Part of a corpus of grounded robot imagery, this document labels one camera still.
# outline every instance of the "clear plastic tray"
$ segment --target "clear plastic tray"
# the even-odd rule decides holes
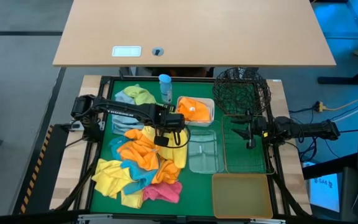
[[[214,174],[224,170],[223,135],[221,123],[213,121],[208,127],[189,126],[188,162],[192,172]]]

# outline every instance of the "yellow black hazard tape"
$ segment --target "yellow black hazard tape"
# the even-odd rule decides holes
[[[40,172],[42,160],[44,159],[45,151],[48,148],[48,143],[49,143],[50,135],[52,133],[52,129],[53,129],[53,125],[49,126],[47,136],[45,137],[44,144],[43,144],[43,146],[41,148],[40,156],[38,157],[38,161],[37,161],[37,163],[35,165],[34,172],[32,173],[32,177],[31,177],[31,180],[29,182],[29,186],[28,186],[27,191],[26,191],[26,193],[24,195],[23,204],[20,207],[19,214],[24,214],[25,213],[25,208],[26,208],[27,204],[29,203],[29,199],[30,199],[30,196],[31,196],[31,191],[34,188],[35,181],[37,180],[37,175]]]

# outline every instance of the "pink cloth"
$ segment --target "pink cloth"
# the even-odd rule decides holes
[[[151,184],[145,187],[143,191],[143,201],[149,198],[151,200],[160,199],[171,203],[178,203],[181,189],[182,186],[179,182],[175,182],[174,184],[167,184],[165,182]]]

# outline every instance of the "wooden board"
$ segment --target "wooden board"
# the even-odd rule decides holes
[[[100,75],[86,75],[82,81],[82,86],[79,95],[92,94],[97,96],[100,85]],[[103,93],[104,97],[107,97],[107,91]],[[70,132],[68,134],[67,143],[69,144],[73,141],[76,141],[82,138],[82,131]],[[96,150],[96,144],[92,145],[91,156],[89,158],[89,163],[93,160],[94,153]],[[57,180],[55,184],[55,189],[53,191],[52,200],[50,202],[50,209],[57,208],[66,197],[74,189],[75,185],[78,183],[81,174],[81,167],[85,156],[86,141],[80,141],[72,146],[69,146],[65,149],[63,154],[62,163],[60,164],[59,173],[57,175]],[[80,208],[85,208],[86,196],[88,194],[90,181],[88,180],[85,184],[81,196]]]
[[[101,76],[96,75],[86,75],[83,79],[83,84],[81,86],[80,95],[84,94],[98,94],[99,83]],[[274,116],[289,116],[287,101],[285,99],[283,83],[281,80],[267,80],[267,83],[272,92],[272,113]],[[82,132],[74,132],[68,135],[67,144],[73,142],[82,137]],[[68,147],[64,152],[62,164],[60,165],[60,170],[58,173],[58,178],[56,181],[55,190],[53,192],[52,201],[50,208],[56,208],[59,206],[64,199],[70,194],[77,184],[81,166],[83,163],[83,158],[85,154],[86,143],[84,141]],[[93,146],[93,151],[91,153],[91,160],[93,159],[94,150],[96,145]],[[302,206],[302,208],[311,214],[310,202],[308,194],[306,191],[305,181],[303,180],[303,173],[298,157],[297,150],[289,145],[283,145],[279,147],[280,157],[282,161],[282,168],[285,178],[285,185],[294,196],[295,200]],[[81,198],[80,208],[85,207],[86,194],[88,193],[88,184],[84,187],[83,196]],[[277,207],[279,213],[283,212],[283,205],[281,200],[280,189],[275,185],[275,193],[277,198]]]
[[[290,117],[288,112],[287,100],[284,94],[284,87],[281,80],[267,80],[267,84],[272,92],[272,101],[270,106],[274,117],[286,116]],[[295,144],[294,139],[288,142]],[[299,160],[298,150],[290,144],[284,144],[278,148],[284,173],[285,185],[291,192],[295,200],[301,205],[304,211],[311,214],[310,201],[306,191],[306,185],[303,178],[302,166]],[[280,189],[275,184],[275,192],[279,213],[284,213],[282,206],[282,197]]]
[[[140,57],[112,57],[141,46]],[[152,49],[164,53],[154,56]],[[75,0],[56,66],[335,65],[309,0]]]

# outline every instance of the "blue bottle cap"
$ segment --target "blue bottle cap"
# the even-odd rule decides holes
[[[161,74],[158,76],[158,79],[163,83],[170,83],[172,81],[171,77],[166,74]]]

